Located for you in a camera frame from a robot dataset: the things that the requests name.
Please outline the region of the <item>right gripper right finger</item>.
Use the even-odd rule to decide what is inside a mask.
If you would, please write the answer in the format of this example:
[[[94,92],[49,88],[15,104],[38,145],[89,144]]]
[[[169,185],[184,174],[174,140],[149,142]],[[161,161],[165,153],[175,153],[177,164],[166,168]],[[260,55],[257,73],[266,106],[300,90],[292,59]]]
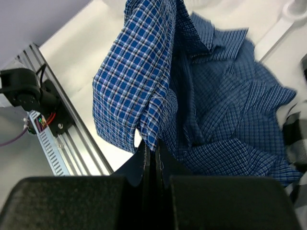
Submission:
[[[268,177],[193,175],[159,141],[160,230],[299,230],[293,205]]]

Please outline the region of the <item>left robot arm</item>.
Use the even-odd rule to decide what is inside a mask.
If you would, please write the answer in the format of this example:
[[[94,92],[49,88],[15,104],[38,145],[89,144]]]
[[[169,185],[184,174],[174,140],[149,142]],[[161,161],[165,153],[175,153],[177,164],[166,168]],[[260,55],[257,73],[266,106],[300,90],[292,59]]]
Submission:
[[[38,85],[34,71],[25,68],[6,69],[0,72],[0,92],[14,106],[25,111],[50,114],[55,111],[59,99]]]

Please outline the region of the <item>black white checked shirt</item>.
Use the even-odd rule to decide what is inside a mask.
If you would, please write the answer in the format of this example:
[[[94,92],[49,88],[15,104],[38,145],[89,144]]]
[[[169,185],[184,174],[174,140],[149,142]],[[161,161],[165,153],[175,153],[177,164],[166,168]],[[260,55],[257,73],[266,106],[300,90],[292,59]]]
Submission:
[[[307,212],[307,101],[295,104],[283,125],[286,153],[292,167],[303,174],[290,188],[290,198],[298,212]]]

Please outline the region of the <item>blue plaid shirt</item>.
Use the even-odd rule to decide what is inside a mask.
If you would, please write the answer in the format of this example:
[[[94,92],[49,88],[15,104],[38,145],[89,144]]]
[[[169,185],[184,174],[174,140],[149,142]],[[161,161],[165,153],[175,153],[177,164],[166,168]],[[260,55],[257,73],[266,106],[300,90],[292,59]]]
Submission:
[[[124,26],[93,79],[98,135],[134,152],[161,139],[202,175],[301,172],[286,158],[276,112],[295,97],[254,59],[247,29],[218,30],[181,0],[129,0]]]

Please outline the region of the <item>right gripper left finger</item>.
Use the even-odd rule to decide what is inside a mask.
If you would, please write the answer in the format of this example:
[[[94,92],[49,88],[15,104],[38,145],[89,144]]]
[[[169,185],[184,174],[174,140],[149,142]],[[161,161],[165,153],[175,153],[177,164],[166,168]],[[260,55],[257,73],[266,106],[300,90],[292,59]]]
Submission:
[[[147,147],[110,176],[27,177],[0,213],[3,230],[148,230],[142,175]]]

